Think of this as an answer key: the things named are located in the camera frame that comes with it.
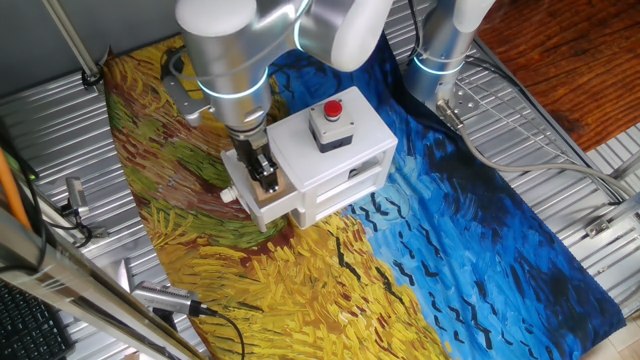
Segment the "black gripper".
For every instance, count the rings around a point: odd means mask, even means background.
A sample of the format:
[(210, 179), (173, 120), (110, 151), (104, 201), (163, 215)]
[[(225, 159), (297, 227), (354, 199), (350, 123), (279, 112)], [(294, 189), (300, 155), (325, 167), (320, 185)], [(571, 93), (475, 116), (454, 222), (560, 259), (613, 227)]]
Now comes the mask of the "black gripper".
[(279, 189), (276, 163), (270, 163), (270, 148), (265, 136), (258, 138), (231, 138), (234, 149), (241, 162), (247, 167), (251, 180), (258, 183), (267, 193), (275, 193)]

